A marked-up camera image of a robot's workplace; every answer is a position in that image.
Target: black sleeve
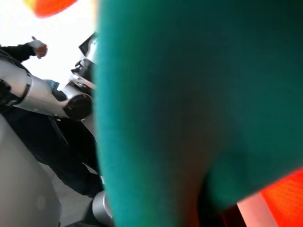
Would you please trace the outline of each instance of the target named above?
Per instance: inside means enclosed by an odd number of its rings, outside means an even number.
[[[18,46],[0,46],[0,50],[5,51],[19,62],[29,59],[30,56],[35,56],[34,49],[29,44]]]

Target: black clothing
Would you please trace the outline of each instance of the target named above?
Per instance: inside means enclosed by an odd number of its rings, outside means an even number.
[[[35,55],[28,44],[0,46],[0,51],[19,62]],[[100,177],[90,173],[83,164],[98,173],[95,140],[81,122],[68,119],[57,122],[49,116],[15,107],[1,114],[36,159],[50,166],[67,186],[89,197],[103,190]],[[60,130],[66,141],[62,140],[56,129]]]

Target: orange object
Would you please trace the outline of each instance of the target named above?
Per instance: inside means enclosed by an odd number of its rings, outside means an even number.
[[[37,17],[50,17],[67,9],[77,0],[24,0]]]
[[[279,227],[303,227],[303,168],[261,194]]]

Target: teal fabric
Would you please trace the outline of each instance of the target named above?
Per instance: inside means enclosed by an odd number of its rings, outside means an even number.
[[[302,166],[300,1],[101,3],[96,121],[116,226],[188,226],[203,179],[221,210]]]

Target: gray floor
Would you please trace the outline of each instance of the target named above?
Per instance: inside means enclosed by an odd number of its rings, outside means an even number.
[[[82,196],[74,190],[67,187],[50,169],[50,167],[41,164],[43,169],[50,176],[55,191],[62,205],[61,226],[72,224],[81,220],[91,199],[87,196]]]

